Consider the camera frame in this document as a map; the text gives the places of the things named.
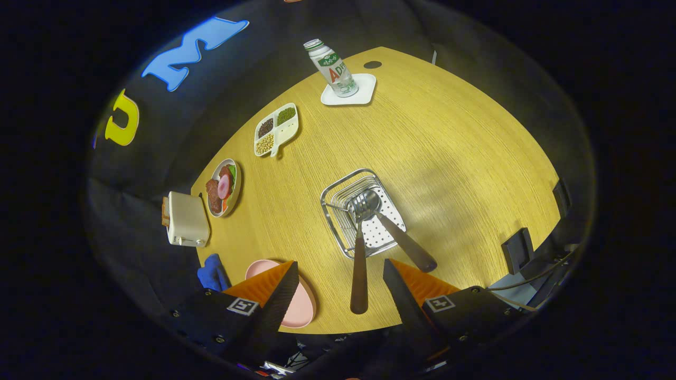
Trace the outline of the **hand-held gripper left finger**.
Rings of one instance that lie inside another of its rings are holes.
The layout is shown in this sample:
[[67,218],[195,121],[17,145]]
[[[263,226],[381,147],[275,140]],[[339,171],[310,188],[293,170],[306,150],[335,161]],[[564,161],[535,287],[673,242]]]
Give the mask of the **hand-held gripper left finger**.
[[229,289],[204,288],[169,308],[167,327],[211,356],[262,365],[299,284],[298,264],[276,265]]

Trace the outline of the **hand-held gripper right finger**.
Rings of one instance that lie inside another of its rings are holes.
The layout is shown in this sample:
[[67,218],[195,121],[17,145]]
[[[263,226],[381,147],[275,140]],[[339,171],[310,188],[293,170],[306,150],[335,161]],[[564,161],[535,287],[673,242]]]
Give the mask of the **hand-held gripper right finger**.
[[514,329],[528,313],[480,286],[459,289],[411,265],[384,262],[390,291],[414,360],[458,363],[479,354]]

